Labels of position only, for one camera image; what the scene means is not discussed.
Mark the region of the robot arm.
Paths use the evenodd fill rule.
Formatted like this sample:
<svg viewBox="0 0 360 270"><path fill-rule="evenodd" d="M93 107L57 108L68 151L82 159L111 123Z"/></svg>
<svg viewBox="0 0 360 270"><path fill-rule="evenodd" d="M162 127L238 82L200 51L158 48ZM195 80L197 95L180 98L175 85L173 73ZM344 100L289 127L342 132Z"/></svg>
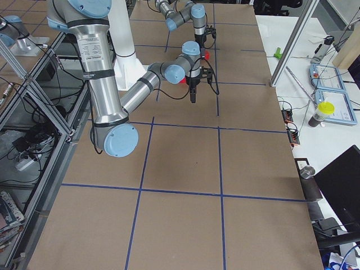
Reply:
<svg viewBox="0 0 360 270"><path fill-rule="evenodd" d="M187 95L196 101L196 87L202 78L212 82L212 68L201 66L205 40L215 34L207 25L202 4L188 1L179 11L170 1L156 1L170 31L188 21L193 23L195 40L185 42L173 61L144 67L136 57L127 5L124 1L48 1L47 20L52 29L76 37L83 78L89 84L95 109L91 141L95 149L122 158L137 146L138 132L129 115L162 81L178 84L185 80Z"/></svg>
<svg viewBox="0 0 360 270"><path fill-rule="evenodd" d="M165 24L170 32L192 21L195 42L200 47L201 57L208 60L208 49L214 45L217 32L215 27L208 24L204 5L188 1L183 9L176 11L171 7L173 2L167 0L154 1L157 12L165 17Z"/></svg>

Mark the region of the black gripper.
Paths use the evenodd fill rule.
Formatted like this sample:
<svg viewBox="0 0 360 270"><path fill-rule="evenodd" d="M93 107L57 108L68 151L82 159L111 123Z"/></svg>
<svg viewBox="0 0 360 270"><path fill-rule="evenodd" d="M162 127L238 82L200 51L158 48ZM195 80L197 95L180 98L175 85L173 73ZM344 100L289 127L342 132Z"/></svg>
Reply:
<svg viewBox="0 0 360 270"><path fill-rule="evenodd" d="M191 103L194 104L196 102L196 87L200 83L200 81L202 79L206 79L208 85L211 86L213 82L213 75L214 75L214 70L212 68L200 67L199 71L195 73L191 71L189 76L187 75L185 76L186 83L189 88Z"/></svg>
<svg viewBox="0 0 360 270"><path fill-rule="evenodd" d="M205 48L206 48L205 42L207 40L207 36L209 35L211 35L213 39L213 43L210 46L208 46L208 48L212 48L215 45L217 39L216 28L213 27L212 25L206 25L202 28L194 28L195 41L200 46L201 56L205 56Z"/></svg>

